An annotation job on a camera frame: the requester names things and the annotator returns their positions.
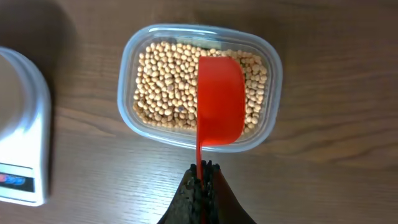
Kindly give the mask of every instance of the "white kitchen scale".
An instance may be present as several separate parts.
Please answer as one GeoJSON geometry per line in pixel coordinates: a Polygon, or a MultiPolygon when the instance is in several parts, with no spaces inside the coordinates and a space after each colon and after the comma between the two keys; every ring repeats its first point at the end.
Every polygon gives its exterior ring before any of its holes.
{"type": "Polygon", "coordinates": [[[50,108],[39,69],[20,53],[0,47],[0,201],[45,203],[50,108]]]}

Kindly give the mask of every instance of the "red measuring cup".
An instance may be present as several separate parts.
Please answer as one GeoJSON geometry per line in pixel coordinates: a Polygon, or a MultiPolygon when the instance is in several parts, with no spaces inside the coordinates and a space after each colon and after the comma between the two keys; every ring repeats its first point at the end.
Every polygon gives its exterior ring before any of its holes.
{"type": "Polygon", "coordinates": [[[245,97],[243,71],[234,59],[200,57],[197,111],[197,177],[199,179],[203,180],[201,147],[231,144],[242,134],[245,97]]]}

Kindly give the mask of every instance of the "blue button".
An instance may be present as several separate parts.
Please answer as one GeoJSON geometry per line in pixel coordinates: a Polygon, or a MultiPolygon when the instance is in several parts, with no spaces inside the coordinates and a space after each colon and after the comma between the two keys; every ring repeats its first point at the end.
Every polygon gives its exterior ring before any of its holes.
{"type": "Polygon", "coordinates": [[[13,184],[15,183],[16,178],[14,176],[11,175],[7,175],[6,176],[6,184],[13,184]]]}
{"type": "Polygon", "coordinates": [[[21,186],[24,183],[25,183],[25,178],[24,177],[16,177],[14,185],[21,186]]]}

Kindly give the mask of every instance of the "clear plastic container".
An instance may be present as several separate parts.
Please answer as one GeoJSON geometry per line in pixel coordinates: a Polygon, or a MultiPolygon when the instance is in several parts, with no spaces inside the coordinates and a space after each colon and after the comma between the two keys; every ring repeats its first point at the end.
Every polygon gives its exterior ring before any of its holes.
{"type": "Polygon", "coordinates": [[[152,42],[192,44],[196,47],[221,50],[242,50],[262,57],[268,79],[259,122],[251,132],[243,134],[227,146],[208,146],[205,151],[241,152],[258,146],[272,131],[279,107],[282,88],[282,63],[275,49],[264,39],[244,32],[211,26],[157,24],[135,33],[124,48],[118,86],[118,107],[124,122],[136,133],[147,138],[189,149],[196,148],[196,132],[144,124],[132,106],[137,86],[139,53],[152,42]]]}

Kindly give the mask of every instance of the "wood grain surface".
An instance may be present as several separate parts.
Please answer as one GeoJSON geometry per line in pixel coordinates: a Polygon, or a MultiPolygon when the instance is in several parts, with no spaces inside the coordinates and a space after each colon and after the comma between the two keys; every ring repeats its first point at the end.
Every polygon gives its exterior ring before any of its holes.
{"type": "Polygon", "coordinates": [[[144,26],[256,34],[284,65],[258,147],[203,153],[258,223],[398,223],[398,4],[315,0],[0,0],[0,45],[43,71],[54,104],[48,204],[0,223],[157,223],[193,151],[145,139],[116,106],[124,45],[144,26]]]}

